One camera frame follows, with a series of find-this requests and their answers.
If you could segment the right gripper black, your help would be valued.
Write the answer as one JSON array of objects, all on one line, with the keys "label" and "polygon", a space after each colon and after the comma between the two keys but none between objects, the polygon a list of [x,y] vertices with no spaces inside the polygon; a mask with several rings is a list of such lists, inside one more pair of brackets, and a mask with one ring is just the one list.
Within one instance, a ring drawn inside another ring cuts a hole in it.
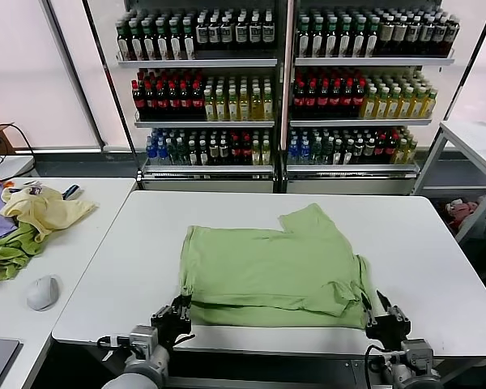
[{"label": "right gripper black", "polygon": [[371,340],[378,340],[384,349],[401,351],[402,342],[407,340],[411,332],[411,321],[398,306],[392,306],[390,300],[379,290],[377,296],[386,315],[374,317],[370,300],[364,293],[361,294],[367,318],[365,334]]}]

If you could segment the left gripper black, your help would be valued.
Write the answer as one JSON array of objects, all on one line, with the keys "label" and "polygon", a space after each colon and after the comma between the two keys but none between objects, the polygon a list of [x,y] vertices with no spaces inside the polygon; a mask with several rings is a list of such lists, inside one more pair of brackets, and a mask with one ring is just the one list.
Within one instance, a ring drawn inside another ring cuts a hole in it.
[{"label": "left gripper black", "polygon": [[157,330],[159,345],[174,348],[192,338],[191,299],[191,295],[175,297],[170,306],[164,306],[152,315],[151,325]]}]

